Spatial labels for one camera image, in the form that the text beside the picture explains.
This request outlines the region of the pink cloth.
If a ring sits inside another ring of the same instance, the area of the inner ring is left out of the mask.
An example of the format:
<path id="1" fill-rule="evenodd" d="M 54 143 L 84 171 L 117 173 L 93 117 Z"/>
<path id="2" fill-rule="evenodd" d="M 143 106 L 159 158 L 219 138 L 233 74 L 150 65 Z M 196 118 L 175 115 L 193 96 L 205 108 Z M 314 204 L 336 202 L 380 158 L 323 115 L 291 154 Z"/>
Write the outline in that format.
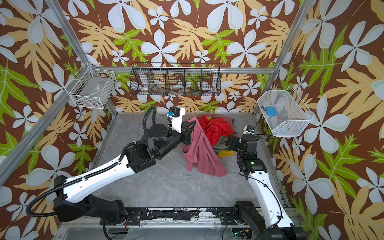
<path id="1" fill-rule="evenodd" d="M 184 158 L 187 162 L 187 171 L 197 168 L 202 174 L 223 177 L 228 172 L 215 153 L 197 117 L 188 120 L 188 123 L 196 122 L 191 134 L 191 144 L 181 144 Z"/>

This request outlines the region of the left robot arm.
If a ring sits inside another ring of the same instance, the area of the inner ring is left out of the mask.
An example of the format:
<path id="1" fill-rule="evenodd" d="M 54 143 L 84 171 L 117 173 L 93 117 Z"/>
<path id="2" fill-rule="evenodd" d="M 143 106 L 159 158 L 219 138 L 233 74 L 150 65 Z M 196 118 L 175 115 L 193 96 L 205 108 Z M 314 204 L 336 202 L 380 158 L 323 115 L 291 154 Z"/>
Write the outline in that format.
<path id="1" fill-rule="evenodd" d="M 108 201 L 93 193 L 110 183 L 154 166 L 179 144 L 190 145 L 196 121 L 182 122 L 181 131 L 157 124 L 145 131 L 139 142 L 132 142 L 110 162 L 63 181 L 54 200 L 54 213 L 65 223 L 81 217 L 96 217 L 110 225 L 126 220 L 127 211 L 121 200 Z"/>

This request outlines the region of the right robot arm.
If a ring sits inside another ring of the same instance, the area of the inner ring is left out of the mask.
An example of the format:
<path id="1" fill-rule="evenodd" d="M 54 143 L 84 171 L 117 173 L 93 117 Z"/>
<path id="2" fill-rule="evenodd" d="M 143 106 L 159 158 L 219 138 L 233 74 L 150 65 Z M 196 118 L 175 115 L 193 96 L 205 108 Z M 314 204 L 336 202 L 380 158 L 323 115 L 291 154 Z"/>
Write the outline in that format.
<path id="1" fill-rule="evenodd" d="M 294 225 L 272 187 L 268 170 L 257 156 L 257 143 L 257 136 L 251 134 L 240 138 L 230 135 L 226 141 L 226 146 L 237 152 L 240 175 L 248 180 L 263 213 L 260 215 L 249 201 L 237 201 L 235 220 L 251 229 L 252 240 L 305 240 L 305 231 Z"/>

